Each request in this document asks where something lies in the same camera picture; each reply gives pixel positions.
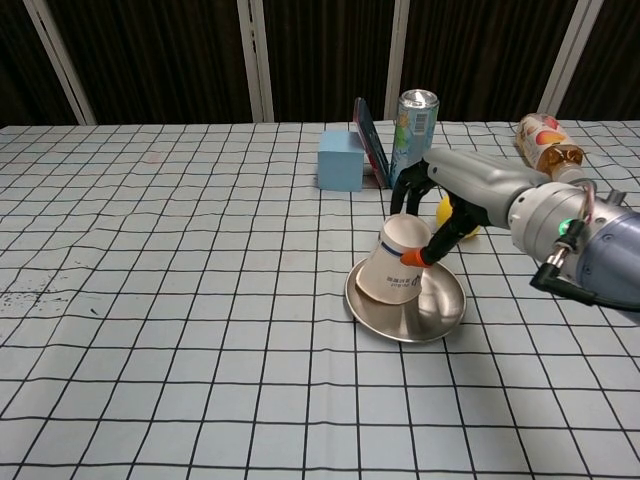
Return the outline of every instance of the black cable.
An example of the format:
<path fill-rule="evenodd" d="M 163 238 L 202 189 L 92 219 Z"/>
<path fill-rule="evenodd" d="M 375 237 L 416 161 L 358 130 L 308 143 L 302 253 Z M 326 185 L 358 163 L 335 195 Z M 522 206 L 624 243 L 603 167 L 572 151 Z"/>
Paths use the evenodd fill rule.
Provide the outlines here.
<path fill-rule="evenodd" d="M 572 220 L 567 231 L 556 240 L 556 245 L 567 246 L 575 251 L 578 244 L 578 237 L 585 227 L 583 220 Z M 540 268 L 531 279 L 529 284 L 543 292 L 552 293 L 569 300 L 583 303 L 585 305 L 598 305 L 604 308 L 621 310 L 624 312 L 640 312 L 640 303 L 623 302 L 612 298 L 602 297 L 595 292 L 585 290 L 573 283 L 558 278 L 560 268 L 549 262 L 540 265 Z"/>
<path fill-rule="evenodd" d="M 621 302 L 612 298 L 601 297 L 600 295 L 596 295 L 593 304 L 614 310 L 622 310 L 623 312 L 640 312 L 640 303 Z"/>

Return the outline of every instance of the orange gripper fingertip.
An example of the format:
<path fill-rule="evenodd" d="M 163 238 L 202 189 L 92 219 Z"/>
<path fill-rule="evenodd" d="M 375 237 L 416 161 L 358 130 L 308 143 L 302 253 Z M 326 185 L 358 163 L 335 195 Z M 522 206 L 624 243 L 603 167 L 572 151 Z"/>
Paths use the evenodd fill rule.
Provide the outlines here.
<path fill-rule="evenodd" d="M 422 267 L 422 268 L 429 267 L 429 265 L 424 263 L 424 261 L 422 260 L 422 256 L 420 255 L 419 248 L 415 250 L 409 250 L 408 252 L 403 253 L 402 257 L 400 257 L 400 261 L 404 265 L 407 265 L 409 267 Z"/>

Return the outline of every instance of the bottle label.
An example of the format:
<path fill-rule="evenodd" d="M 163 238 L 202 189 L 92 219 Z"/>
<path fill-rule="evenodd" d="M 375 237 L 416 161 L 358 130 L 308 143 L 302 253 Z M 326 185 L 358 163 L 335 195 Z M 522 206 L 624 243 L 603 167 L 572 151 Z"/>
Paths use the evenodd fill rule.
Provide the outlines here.
<path fill-rule="evenodd" d="M 544 151 L 552 145 L 575 145 L 575 142 L 560 126 L 558 120 L 550 115 L 530 113 L 525 115 L 516 133 L 516 143 L 533 168 Z"/>

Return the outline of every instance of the aluminum can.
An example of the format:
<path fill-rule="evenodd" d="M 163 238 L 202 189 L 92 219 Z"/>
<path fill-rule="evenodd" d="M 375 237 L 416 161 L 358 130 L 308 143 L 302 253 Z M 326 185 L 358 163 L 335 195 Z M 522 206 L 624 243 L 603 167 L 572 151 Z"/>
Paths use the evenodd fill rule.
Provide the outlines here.
<path fill-rule="evenodd" d="M 439 106 L 438 96 L 427 90 L 407 90 L 400 95 L 391 154 L 391 187 L 402 170 L 418 163 L 424 151 L 431 148 Z"/>

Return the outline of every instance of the bottle cap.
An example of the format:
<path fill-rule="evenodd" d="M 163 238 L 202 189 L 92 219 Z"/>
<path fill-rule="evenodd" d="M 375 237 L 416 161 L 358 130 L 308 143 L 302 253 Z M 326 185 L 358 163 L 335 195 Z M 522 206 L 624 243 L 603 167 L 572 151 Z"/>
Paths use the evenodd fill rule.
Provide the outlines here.
<path fill-rule="evenodd" d="M 554 182 L 570 183 L 572 185 L 591 181 L 585 175 L 582 168 L 575 163 L 565 163 L 564 165 L 560 165 L 551 172 L 551 178 Z"/>

